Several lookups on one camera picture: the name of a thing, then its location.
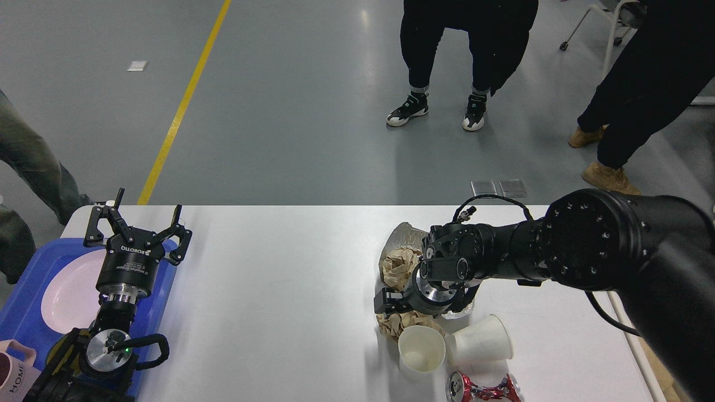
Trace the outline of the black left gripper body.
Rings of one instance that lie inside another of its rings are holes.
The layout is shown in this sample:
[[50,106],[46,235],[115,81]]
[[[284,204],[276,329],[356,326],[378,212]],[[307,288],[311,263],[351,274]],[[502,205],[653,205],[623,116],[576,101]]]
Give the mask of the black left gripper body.
[[96,283],[100,294],[108,296],[115,294],[118,288],[131,288],[137,299],[152,295],[159,262],[166,251],[161,244],[145,246],[145,242],[138,245],[128,245],[123,240],[107,242],[107,254]]

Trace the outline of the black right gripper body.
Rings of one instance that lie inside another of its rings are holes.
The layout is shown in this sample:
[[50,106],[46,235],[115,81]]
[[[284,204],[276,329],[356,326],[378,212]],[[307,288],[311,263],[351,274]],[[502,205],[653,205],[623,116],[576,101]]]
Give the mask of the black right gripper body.
[[423,315],[444,318],[462,318],[470,315],[470,300],[463,288],[445,288],[419,276],[409,278],[404,288],[405,309]]

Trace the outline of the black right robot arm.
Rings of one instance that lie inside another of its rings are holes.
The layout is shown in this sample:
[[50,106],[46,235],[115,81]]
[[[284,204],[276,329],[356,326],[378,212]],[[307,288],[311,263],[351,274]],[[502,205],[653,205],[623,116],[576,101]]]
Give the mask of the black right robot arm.
[[694,401],[713,400],[713,222],[687,199],[583,189],[510,226],[470,224],[467,199],[422,239],[404,290],[385,287],[374,311],[459,312],[473,281],[546,280],[585,291],[611,325],[639,336]]

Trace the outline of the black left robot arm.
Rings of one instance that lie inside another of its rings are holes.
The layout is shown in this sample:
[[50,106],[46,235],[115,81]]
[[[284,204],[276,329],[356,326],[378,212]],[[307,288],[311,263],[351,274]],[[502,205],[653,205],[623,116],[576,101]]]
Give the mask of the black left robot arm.
[[118,190],[113,204],[92,209],[83,239],[84,247],[104,247],[97,315],[56,342],[25,401],[134,401],[128,390],[135,372],[169,358],[163,334],[134,336],[131,328],[141,301],[154,291],[159,265],[179,265],[193,233],[180,221],[181,204],[163,231],[130,226],[120,214],[124,192]]

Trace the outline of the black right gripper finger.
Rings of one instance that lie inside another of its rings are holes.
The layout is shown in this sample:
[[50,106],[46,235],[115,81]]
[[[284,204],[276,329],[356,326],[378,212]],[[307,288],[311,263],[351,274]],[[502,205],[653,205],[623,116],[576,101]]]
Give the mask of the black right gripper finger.
[[380,288],[373,299],[374,313],[377,315],[401,314],[411,311],[411,304],[404,293],[393,288]]

